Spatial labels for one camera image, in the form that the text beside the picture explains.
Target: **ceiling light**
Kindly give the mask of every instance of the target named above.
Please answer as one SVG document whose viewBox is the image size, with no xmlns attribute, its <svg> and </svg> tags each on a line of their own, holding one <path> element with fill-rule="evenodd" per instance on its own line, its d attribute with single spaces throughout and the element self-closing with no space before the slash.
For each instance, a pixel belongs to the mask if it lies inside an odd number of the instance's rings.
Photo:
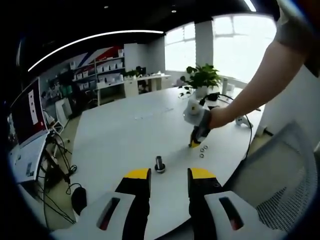
<svg viewBox="0 0 320 240">
<path fill-rule="evenodd" d="M 30 72 L 30 70 L 32 70 L 35 66 L 37 66 L 39 63 L 41 63 L 43 60 L 45 60 L 46 58 L 50 57 L 51 55 L 55 54 L 56 52 L 69 47 L 73 44 L 82 42 L 84 40 L 88 40 L 88 39 L 93 39 L 96 37 L 101 37 L 101 36 L 106 36 L 106 35 L 113 35 L 113 34 L 127 34 L 127 33 L 150 33 L 150 34 L 163 34 L 163 31 L 154 31 L 154 30 L 122 30 L 122 31 L 110 31 L 110 32 L 105 32 L 105 33 L 100 33 L 100 34 L 96 34 L 96 35 L 92 35 L 92 36 L 87 36 L 84 38 L 81 38 L 79 40 L 73 41 L 68 43 L 67 45 L 64 45 L 62 47 L 59 47 L 58 49 L 50 52 L 48 55 L 45 55 L 43 58 L 41 58 L 39 61 L 37 61 L 35 64 L 33 64 L 29 69 L 28 72 Z"/>
<path fill-rule="evenodd" d="M 249 7 L 249 9 L 251 10 L 251 12 L 256 12 L 256 8 L 255 6 L 252 4 L 252 2 L 250 0 L 244 0 L 244 2 L 246 3 L 246 5 Z"/>
</svg>

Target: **desk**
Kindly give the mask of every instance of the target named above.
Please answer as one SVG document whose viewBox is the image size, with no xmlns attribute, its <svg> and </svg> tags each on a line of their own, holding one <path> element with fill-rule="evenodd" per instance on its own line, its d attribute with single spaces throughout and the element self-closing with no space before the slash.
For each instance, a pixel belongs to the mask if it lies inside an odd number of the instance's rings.
<svg viewBox="0 0 320 240">
<path fill-rule="evenodd" d="M 11 169 L 18 184 L 37 179 L 48 134 L 49 132 L 37 137 L 22 148 L 16 145 L 9 152 Z"/>
<path fill-rule="evenodd" d="M 104 82 L 99 82 L 96 85 L 96 90 L 97 90 L 97 105 L 100 106 L 101 103 L 101 89 L 113 87 L 116 85 L 124 85 L 124 94 L 125 97 L 133 97 L 139 94 L 138 91 L 138 81 L 141 80 L 148 80 L 149 81 L 149 86 L 151 86 L 151 91 L 157 91 L 161 90 L 161 81 L 163 78 L 168 78 L 171 77 L 171 75 L 155 75 L 155 76 L 143 76 L 143 77 L 137 77 L 137 78 L 129 78 L 125 81 L 120 81 L 120 82 L 114 82 L 114 83 L 104 83 Z"/>
<path fill-rule="evenodd" d="M 200 158 L 200 147 L 188 147 L 193 126 L 184 121 L 188 98 L 178 97 L 182 91 L 168 88 L 84 111 L 74 140 L 72 163 L 78 170 L 71 182 L 86 188 L 88 204 L 114 191 L 129 171 L 151 168 L 146 240 L 163 236 L 190 218 L 188 168 L 207 169 L 224 185 L 244 158 L 250 140 L 246 125 L 231 122 L 210 132 L 202 143 L 208 149 Z M 240 91 L 236 88 L 233 97 Z M 248 114 L 252 138 L 263 112 L 264 106 Z M 166 166 L 163 174 L 154 168 L 157 155 Z"/>
</svg>

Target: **office chair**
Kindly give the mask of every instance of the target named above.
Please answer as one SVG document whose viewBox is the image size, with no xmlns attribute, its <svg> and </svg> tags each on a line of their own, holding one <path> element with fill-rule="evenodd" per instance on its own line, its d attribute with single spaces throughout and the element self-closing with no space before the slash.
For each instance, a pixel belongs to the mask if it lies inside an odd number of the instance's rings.
<svg viewBox="0 0 320 240">
<path fill-rule="evenodd" d="M 253 206 L 269 228 L 292 233 L 310 220 L 319 197 L 315 156 L 302 129 L 289 123 L 244 160 L 224 188 Z"/>
<path fill-rule="evenodd" d="M 66 124 L 68 122 L 68 119 L 67 119 L 67 117 L 65 115 L 65 111 L 64 111 L 63 106 L 64 106 L 64 103 L 55 105 L 55 113 L 56 113 L 57 120 L 56 120 L 55 124 L 51 127 L 51 129 L 57 135 L 55 137 L 57 144 L 59 144 L 59 146 L 61 148 L 63 148 L 64 151 L 68 151 L 65 148 L 65 144 L 66 143 L 70 143 L 70 139 L 61 137 L 61 133 L 64 131 L 65 126 L 66 126 Z M 53 156 L 54 157 L 56 157 L 57 151 L 58 151 L 58 146 L 55 145 L 54 146 L 54 151 L 53 151 Z"/>
</svg>

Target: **monitor screen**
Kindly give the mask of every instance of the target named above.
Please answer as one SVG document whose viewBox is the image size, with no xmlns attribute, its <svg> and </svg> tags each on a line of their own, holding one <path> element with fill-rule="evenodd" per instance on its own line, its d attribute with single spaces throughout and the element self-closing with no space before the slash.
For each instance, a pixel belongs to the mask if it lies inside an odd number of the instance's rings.
<svg viewBox="0 0 320 240">
<path fill-rule="evenodd" d="M 39 79 L 17 97 L 11 106 L 11 113 L 19 145 L 47 130 L 40 101 Z"/>
<path fill-rule="evenodd" d="M 73 71 L 69 70 L 64 73 L 61 73 L 59 76 L 59 83 L 64 86 L 68 86 L 72 83 L 72 79 L 74 78 Z"/>
</svg>

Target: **metal bolt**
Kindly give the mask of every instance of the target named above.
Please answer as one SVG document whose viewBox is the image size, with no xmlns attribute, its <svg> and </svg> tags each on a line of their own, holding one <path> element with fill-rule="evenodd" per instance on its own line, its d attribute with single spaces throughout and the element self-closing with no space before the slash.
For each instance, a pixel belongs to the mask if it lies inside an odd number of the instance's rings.
<svg viewBox="0 0 320 240">
<path fill-rule="evenodd" d="M 162 158 L 161 158 L 161 156 L 156 156 L 154 169 L 155 169 L 158 173 L 160 173 L 160 174 L 162 174 L 162 173 L 165 172 L 165 170 L 166 170 L 166 165 L 164 165 L 164 164 L 162 163 Z"/>
<path fill-rule="evenodd" d="M 161 156 L 156 156 L 155 163 L 156 163 L 158 169 L 163 169 L 164 168 Z"/>
</svg>

